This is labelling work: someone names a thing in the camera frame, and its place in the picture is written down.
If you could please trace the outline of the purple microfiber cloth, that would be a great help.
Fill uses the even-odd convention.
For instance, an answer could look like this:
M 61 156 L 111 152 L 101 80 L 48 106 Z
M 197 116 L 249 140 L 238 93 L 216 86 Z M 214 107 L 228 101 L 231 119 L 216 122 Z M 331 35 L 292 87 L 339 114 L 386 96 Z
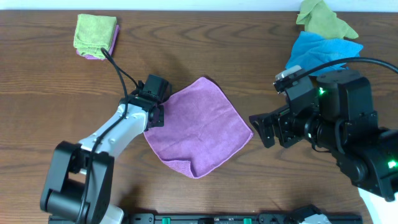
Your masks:
M 206 176 L 253 137 L 229 99 L 201 77 L 164 103 L 164 126 L 144 136 L 158 158 L 192 179 Z

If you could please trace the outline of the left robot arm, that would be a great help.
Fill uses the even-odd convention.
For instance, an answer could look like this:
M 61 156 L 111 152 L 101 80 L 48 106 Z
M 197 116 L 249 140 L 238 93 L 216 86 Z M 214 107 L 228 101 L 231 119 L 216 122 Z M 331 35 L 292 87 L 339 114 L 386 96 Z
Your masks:
M 135 137 L 164 125 L 171 92 L 167 80 L 149 75 L 97 131 L 55 148 L 40 198 L 49 223 L 127 223 L 128 215 L 110 203 L 114 162 Z

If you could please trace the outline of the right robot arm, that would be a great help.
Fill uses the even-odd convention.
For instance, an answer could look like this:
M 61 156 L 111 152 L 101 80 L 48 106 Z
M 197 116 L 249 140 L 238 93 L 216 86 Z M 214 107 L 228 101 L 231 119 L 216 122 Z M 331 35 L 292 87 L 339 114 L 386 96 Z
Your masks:
M 284 90 L 287 104 L 250 116 L 263 145 L 306 140 L 322 148 L 358 188 L 372 221 L 397 223 L 397 130 L 379 127 L 369 80 L 356 70 L 303 73 L 278 74 L 277 84 L 293 81 Z

